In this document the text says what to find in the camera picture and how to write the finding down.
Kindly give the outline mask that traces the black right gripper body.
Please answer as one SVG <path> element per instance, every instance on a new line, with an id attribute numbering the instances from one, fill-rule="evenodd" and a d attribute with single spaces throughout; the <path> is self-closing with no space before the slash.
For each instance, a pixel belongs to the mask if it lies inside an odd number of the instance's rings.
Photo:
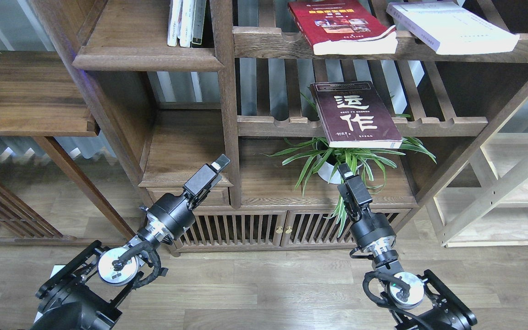
<path id="1" fill-rule="evenodd" d="M 358 250 L 364 253 L 386 253 L 393 249 L 396 234 L 383 213 L 373 213 L 369 204 L 349 206 L 346 211 L 352 220 L 350 234 Z"/>

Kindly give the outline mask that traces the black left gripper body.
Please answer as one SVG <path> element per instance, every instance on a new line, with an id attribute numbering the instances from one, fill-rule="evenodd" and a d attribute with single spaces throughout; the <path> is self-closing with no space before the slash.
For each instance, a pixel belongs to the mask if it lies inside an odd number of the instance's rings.
<path id="1" fill-rule="evenodd" d="M 147 212 L 146 230 L 153 235 L 182 235 L 195 222 L 193 210 L 199 206 L 199 197 L 166 194 Z"/>

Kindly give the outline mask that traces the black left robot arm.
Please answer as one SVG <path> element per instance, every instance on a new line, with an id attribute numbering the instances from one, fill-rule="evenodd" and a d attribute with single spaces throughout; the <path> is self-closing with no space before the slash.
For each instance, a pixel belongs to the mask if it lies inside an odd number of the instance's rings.
<path id="1" fill-rule="evenodd" d="M 122 247 L 94 241 L 47 280 L 36 293 L 41 317 L 34 330 L 110 330 L 120 303 L 132 291 L 167 274 L 157 249 L 171 245 L 195 222 L 193 210 L 207 197 L 230 160 L 222 154 L 205 164 L 179 196 L 164 194 L 146 209 L 148 224 Z"/>

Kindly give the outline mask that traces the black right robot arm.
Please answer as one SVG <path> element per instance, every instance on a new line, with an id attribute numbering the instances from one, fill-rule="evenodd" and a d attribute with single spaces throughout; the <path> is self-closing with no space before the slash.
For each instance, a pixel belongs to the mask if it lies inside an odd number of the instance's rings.
<path id="1" fill-rule="evenodd" d="M 469 330 L 476 325 L 475 314 L 432 271 L 404 271 L 394 249 L 396 234 L 384 214 L 369 208 L 372 198 L 362 178 L 346 164 L 338 170 L 343 178 L 339 192 L 356 242 L 350 257 L 356 259 L 361 251 L 373 263 L 362 283 L 365 295 L 390 310 L 397 330 Z"/>

